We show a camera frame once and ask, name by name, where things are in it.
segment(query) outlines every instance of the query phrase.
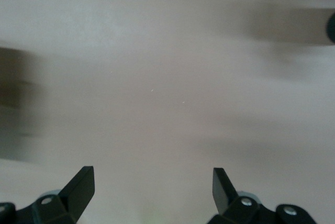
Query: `beige floor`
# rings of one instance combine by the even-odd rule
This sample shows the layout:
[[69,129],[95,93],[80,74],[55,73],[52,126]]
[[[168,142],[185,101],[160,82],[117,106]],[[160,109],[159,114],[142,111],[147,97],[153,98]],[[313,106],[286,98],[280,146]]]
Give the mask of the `beige floor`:
[[0,0],[0,46],[35,56],[0,201],[23,207],[93,165],[82,223],[205,224],[217,166],[272,210],[333,223],[334,12],[335,0]]

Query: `bolt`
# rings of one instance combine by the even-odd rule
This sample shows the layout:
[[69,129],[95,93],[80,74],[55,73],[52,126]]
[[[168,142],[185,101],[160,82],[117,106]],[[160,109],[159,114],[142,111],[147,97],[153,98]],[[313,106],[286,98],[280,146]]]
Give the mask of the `bolt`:
[[288,215],[297,215],[297,211],[292,207],[284,207],[284,211]]
[[249,200],[248,198],[242,198],[241,202],[243,205],[248,206],[248,207],[252,205],[251,200]]
[[47,204],[47,203],[50,203],[51,201],[52,201],[52,198],[51,198],[51,197],[48,197],[48,198],[43,199],[43,200],[41,201],[41,204],[42,204],[42,205],[45,205],[45,204]]

